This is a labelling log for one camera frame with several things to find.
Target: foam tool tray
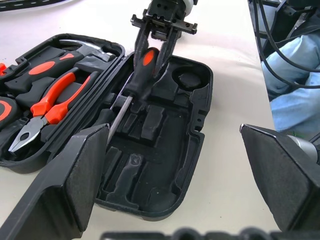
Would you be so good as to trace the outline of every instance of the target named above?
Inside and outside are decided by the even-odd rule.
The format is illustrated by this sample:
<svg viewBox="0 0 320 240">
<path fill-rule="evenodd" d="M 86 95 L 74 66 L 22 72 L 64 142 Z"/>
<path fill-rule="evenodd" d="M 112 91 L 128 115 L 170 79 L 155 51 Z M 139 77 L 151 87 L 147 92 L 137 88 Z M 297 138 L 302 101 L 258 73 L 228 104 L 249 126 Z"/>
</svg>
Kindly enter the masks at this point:
<svg viewBox="0 0 320 240">
<path fill-rule="evenodd" d="M 105 99 L 117 95 L 132 72 L 131 55 L 114 73 Z M 169 216 L 192 179 L 212 91 L 213 73 L 206 65 L 173 56 L 151 91 L 131 105 L 112 138 L 96 203 L 145 220 Z"/>
<path fill-rule="evenodd" d="M 75 52 L 80 49 L 80 45 L 62 43 L 60 40 L 86 42 L 101 47 L 101 52 L 91 52 L 85 54 L 84 57 Z M 52 63 L 56 59 L 68 60 L 71 54 L 73 54 L 75 61 L 63 62 L 63 72 L 49 72 L 50 70 L 48 70 L 39 80 L 32 83 L 25 81 L 24 76 L 26 74 L 31 75 L 31 70 L 35 71 L 36 69 L 39 72 L 40 68 L 36 68 L 37 66 L 45 62 Z M 44 41 L 17 58 L 17 65 L 9 66 L 4 70 L 4 74 L 0 75 L 0 100 L 6 99 L 15 104 L 12 108 L 14 117 L 6 122 L 0 121 L 0 166 L 10 168 L 18 173 L 30 173 L 42 168 L 53 159 L 63 149 L 71 136 L 82 129 L 73 122 L 70 123 L 71 118 L 75 118 L 83 125 L 90 123 L 86 123 L 82 119 L 81 112 L 74 114 L 74 109 L 79 106 L 83 112 L 87 111 L 85 103 L 93 95 L 99 93 L 101 83 L 122 62 L 124 54 L 124 48 L 117 43 L 88 36 L 60 34 Z M 9 153 L 9 147 L 19 131 L 33 117 L 30 111 L 31 106 L 39 102 L 58 78 L 70 70 L 75 70 L 75 81 L 63 90 L 55 105 L 68 100 L 92 73 L 95 74 L 96 79 L 90 84 L 85 95 L 75 102 L 62 121 L 42 128 L 37 139 L 17 154 Z"/>
</svg>

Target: open tool case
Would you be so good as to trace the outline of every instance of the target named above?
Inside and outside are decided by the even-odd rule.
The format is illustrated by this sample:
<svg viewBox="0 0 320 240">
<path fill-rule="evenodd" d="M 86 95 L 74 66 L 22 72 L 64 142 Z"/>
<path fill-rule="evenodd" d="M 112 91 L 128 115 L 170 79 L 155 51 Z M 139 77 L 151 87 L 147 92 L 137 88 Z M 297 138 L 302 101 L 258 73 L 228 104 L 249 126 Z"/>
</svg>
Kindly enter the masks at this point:
<svg viewBox="0 0 320 240">
<path fill-rule="evenodd" d="M 74 51 L 74 46 L 61 46 L 60 40 L 65 39 L 102 46 L 105 53 L 114 56 L 104 61 L 89 54 L 71 66 L 79 68 L 78 77 L 57 103 L 72 96 L 91 73 L 98 72 L 99 76 L 62 121 L 44 127 L 30 147 L 12 155 L 8 149 L 32 117 L 30 106 L 47 89 L 40 95 L 36 90 L 23 93 L 27 94 L 23 98 L 7 83 L 43 62 Z M 15 100 L 19 108 L 16 120 L 0 131 L 0 166 L 17 173 L 36 171 L 57 156 L 72 135 L 92 126 L 111 124 L 114 118 L 107 113 L 134 71 L 133 60 L 134 55 L 125 57 L 124 48 L 117 43 L 74 34 L 54 36 L 19 57 L 17 65 L 8 67 L 0 76 L 0 96 Z M 45 80 L 48 83 L 43 84 L 49 89 L 55 79 Z M 134 99 L 117 128 L 105 155 L 96 203 L 145 219 L 170 215 L 183 201 L 192 179 L 205 138 L 200 131 L 210 110 L 212 90 L 213 73 L 206 65 L 173 56 L 151 91 Z M 113 108 L 115 115 L 124 100 L 123 96 L 118 99 Z"/>
</svg>

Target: person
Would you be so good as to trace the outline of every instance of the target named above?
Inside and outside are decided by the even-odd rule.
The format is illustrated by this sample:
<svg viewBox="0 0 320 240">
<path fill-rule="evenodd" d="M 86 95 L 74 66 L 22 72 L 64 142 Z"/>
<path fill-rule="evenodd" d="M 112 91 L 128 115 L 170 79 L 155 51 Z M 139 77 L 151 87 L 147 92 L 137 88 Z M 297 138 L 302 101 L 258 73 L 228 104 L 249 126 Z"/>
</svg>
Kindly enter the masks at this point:
<svg viewBox="0 0 320 240">
<path fill-rule="evenodd" d="M 298 36 L 280 50 L 296 64 L 320 70 L 320 12 L 317 12 L 297 29 Z M 298 69 L 276 52 L 267 58 L 267 62 L 277 75 L 291 83 L 320 85 L 319 72 Z M 320 89 L 293 89 L 275 78 L 263 62 L 262 71 L 276 131 L 305 139 L 320 133 Z"/>
</svg>

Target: white table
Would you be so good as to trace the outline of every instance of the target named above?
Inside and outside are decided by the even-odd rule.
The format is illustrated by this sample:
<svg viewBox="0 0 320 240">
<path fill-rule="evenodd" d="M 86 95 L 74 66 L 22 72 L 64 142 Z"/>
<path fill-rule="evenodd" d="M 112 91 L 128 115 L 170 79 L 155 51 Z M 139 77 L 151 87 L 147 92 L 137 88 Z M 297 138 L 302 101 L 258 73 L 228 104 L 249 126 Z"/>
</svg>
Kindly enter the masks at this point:
<svg viewBox="0 0 320 240">
<path fill-rule="evenodd" d="M 128 54 L 138 33 L 130 23 L 132 14 L 141 17 L 149 2 L 73 0 L 0 13 L 0 62 L 13 64 L 26 51 L 61 33 L 116 42 Z M 184 34 L 174 54 L 205 63 L 214 73 L 211 110 L 202 130 L 204 145 L 186 197 L 169 218 L 158 222 L 95 206 L 85 240 L 99 239 L 103 231 L 171 234 L 192 227 L 201 233 L 237 234 L 249 226 L 278 229 L 255 184 L 239 133 L 242 123 L 274 127 L 247 0 L 200 0 L 186 21 L 198 23 L 198 33 Z M 160 46 L 158 41 L 150 42 Z M 36 175 L 0 169 L 0 225 Z"/>
</svg>

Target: cable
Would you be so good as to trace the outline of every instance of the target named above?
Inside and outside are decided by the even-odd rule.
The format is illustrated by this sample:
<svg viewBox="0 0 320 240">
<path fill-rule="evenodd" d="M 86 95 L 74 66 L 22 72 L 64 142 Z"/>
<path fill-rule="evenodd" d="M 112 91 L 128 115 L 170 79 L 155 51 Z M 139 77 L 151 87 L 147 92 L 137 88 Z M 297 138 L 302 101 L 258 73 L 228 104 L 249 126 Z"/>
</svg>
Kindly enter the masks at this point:
<svg viewBox="0 0 320 240">
<path fill-rule="evenodd" d="M 255 21 L 255 30 L 257 33 L 260 32 L 260 28 L 259 28 L 259 16 L 258 16 L 258 8 L 257 8 L 257 0 L 253 0 L 253 11 L 254 11 L 254 21 Z M 264 52 L 263 52 L 263 48 L 262 48 L 262 44 L 261 44 L 261 39 L 260 37 L 258 36 L 256 38 L 256 41 L 257 41 L 257 45 L 258 45 L 258 50 L 260 52 L 260 56 L 265 64 L 265 67 L 269 70 L 269 72 L 278 80 L 280 80 L 281 82 L 289 85 L 289 86 L 292 86 L 296 89 L 320 89 L 320 85 L 315 85 L 315 86 L 306 86 L 306 85 L 302 85 L 302 84 L 297 84 L 297 83 L 292 83 L 292 82 L 289 82 L 287 80 L 285 80 L 284 78 L 278 76 L 273 70 L 272 68 L 270 67 L 268 61 L 267 61 L 267 58 L 266 56 L 264 55 Z"/>
<path fill-rule="evenodd" d="M 262 16 L 262 20 L 263 20 L 263 24 L 265 26 L 265 31 L 266 34 L 268 36 L 269 42 L 272 45 L 273 49 L 280 55 L 280 57 L 285 60 L 287 63 L 291 64 L 292 66 L 296 67 L 297 69 L 301 69 L 307 72 L 311 72 L 311 73 L 320 73 L 320 69 L 314 69 L 314 68 L 309 68 L 309 67 L 305 67 L 305 66 L 301 66 L 293 61 L 291 61 L 289 58 L 287 58 L 281 51 L 280 49 L 277 47 L 277 44 L 275 43 L 274 38 L 272 37 L 272 34 L 270 32 L 269 26 L 268 26 L 268 20 L 267 20 L 267 16 L 266 16 L 266 12 L 265 12 L 265 8 L 264 8 L 264 4 L 262 2 L 262 0 L 255 0 L 256 2 L 258 1 L 259 3 L 259 7 L 260 7 L 260 11 L 261 11 L 261 16 Z"/>
</svg>

